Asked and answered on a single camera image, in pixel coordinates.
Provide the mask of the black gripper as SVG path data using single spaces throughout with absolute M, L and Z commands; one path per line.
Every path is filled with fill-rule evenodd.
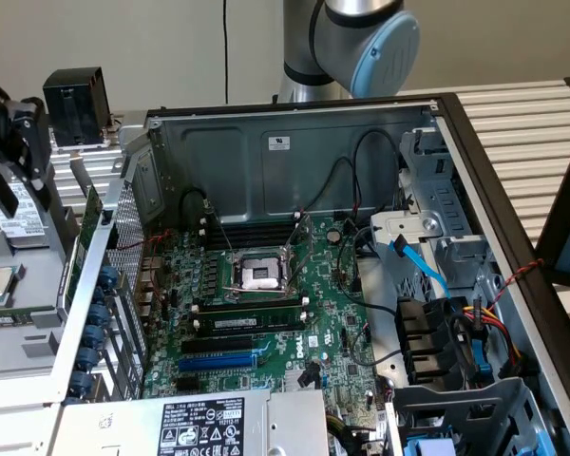
M 0 86 L 0 210 L 13 218 L 19 200 L 10 189 L 7 168 L 24 184 L 34 201 L 48 210 L 48 165 L 51 153 L 48 116 L 43 101 L 29 97 L 13 100 Z

